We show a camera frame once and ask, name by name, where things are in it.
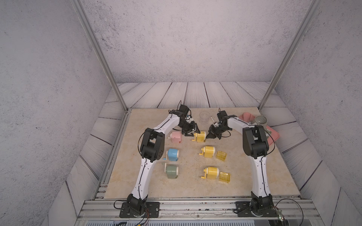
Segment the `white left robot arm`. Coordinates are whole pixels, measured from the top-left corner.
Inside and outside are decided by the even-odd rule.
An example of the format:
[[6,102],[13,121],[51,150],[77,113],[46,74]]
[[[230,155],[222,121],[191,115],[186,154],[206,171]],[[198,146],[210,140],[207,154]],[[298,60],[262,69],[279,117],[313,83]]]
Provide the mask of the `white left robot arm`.
[[128,208],[135,216],[143,216],[146,212],[146,201],[149,185],[155,163],[161,159],[165,150],[166,135],[175,127],[180,127],[185,136],[199,133],[197,123],[193,120],[189,107],[181,104],[178,109],[170,110],[168,116],[154,128],[146,128],[138,151],[141,156],[141,166],[132,192],[128,195],[124,208]]

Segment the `yellow sharpener top row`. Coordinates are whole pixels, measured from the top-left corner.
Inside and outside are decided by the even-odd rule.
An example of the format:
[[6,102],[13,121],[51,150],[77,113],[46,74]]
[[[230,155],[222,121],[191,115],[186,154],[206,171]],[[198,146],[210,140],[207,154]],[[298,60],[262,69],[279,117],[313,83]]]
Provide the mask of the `yellow sharpener top row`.
[[201,131],[200,133],[194,133],[194,138],[192,141],[196,141],[198,143],[205,142],[206,140],[206,132]]

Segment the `green pencil sharpener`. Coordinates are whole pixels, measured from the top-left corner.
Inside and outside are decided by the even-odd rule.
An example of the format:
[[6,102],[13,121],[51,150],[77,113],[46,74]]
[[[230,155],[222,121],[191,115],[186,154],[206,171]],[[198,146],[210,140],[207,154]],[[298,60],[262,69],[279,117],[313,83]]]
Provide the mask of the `green pencil sharpener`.
[[168,179],[177,179],[179,175],[179,166],[173,164],[165,164],[165,173]]

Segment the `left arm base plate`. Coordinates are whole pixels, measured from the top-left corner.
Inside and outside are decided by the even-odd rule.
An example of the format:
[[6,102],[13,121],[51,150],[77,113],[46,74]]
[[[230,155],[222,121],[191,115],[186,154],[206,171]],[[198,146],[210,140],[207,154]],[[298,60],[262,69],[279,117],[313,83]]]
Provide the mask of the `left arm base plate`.
[[146,202],[141,204],[131,204],[124,202],[120,209],[120,218],[158,218],[160,202]]

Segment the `pink pencil sharpener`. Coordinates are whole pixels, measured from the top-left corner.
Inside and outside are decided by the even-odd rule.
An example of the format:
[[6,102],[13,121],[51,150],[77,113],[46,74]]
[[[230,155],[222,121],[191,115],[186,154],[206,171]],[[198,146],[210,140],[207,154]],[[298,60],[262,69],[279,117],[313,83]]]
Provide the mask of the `pink pencil sharpener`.
[[173,131],[170,133],[168,138],[171,140],[172,143],[179,144],[182,142],[182,137],[183,135],[181,131]]

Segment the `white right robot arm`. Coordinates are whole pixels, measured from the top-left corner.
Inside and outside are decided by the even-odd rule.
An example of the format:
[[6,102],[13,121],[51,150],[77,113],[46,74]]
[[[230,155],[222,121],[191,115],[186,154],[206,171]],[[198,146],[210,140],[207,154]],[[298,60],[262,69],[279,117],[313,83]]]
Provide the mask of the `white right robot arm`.
[[266,160],[269,143],[263,126],[252,125],[225,111],[217,114],[218,122],[209,128],[207,138],[222,138],[227,131],[236,130],[242,135],[242,148],[251,161],[252,191],[250,211],[256,217],[262,217],[274,204],[268,185]]

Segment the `blue pencil sharpener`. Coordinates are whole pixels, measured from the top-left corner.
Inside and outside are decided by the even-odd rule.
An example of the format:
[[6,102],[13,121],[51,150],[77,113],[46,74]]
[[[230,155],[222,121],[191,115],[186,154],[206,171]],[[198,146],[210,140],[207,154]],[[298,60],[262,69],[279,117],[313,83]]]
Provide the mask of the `blue pencil sharpener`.
[[166,157],[164,158],[164,160],[177,162],[179,159],[179,154],[180,154],[180,151],[178,149],[171,148],[171,149],[167,150]]

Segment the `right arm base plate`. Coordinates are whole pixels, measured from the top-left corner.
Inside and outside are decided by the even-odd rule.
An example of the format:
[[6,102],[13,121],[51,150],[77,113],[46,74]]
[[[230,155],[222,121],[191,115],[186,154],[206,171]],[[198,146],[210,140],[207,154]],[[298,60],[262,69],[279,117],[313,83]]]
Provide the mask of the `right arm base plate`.
[[233,212],[238,217],[257,217],[257,218],[276,218],[278,213],[272,206],[257,207],[252,205],[251,202],[235,202],[235,209]]

